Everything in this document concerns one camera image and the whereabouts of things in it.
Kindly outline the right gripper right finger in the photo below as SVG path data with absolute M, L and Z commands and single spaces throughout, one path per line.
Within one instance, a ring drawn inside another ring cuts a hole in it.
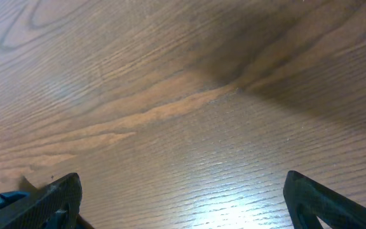
M 283 196 L 294 228 L 366 228 L 366 207 L 290 170 Z

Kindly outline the navy blue shorts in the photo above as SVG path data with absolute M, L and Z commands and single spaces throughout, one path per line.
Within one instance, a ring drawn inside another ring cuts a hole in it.
M 22 198 L 28 197 L 29 195 L 30 193 L 26 191 L 9 191 L 0 193 L 0 210 Z

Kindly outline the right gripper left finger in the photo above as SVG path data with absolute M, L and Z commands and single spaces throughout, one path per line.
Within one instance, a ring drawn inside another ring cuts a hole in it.
M 79 176 L 70 173 L 1 209 L 0 229 L 81 228 L 81 200 Z

